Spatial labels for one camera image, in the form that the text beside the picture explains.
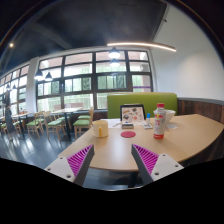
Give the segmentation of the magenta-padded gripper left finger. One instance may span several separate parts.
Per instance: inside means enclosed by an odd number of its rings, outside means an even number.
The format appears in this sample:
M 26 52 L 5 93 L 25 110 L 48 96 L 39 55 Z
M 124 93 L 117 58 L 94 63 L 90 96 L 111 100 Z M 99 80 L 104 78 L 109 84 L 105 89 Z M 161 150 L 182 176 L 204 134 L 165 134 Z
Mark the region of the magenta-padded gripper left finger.
M 82 186 L 93 156 L 94 146 L 89 145 L 68 157 L 57 158 L 45 170 Z

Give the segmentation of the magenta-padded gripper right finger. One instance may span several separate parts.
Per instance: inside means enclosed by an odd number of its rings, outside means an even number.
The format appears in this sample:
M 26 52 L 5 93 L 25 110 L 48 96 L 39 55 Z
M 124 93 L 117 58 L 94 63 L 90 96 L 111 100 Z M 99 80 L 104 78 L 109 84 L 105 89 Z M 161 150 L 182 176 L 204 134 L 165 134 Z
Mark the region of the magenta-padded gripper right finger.
M 132 145 L 131 154 L 138 166 L 144 185 L 183 169 L 183 166 L 168 154 L 158 155 L 136 144 Z

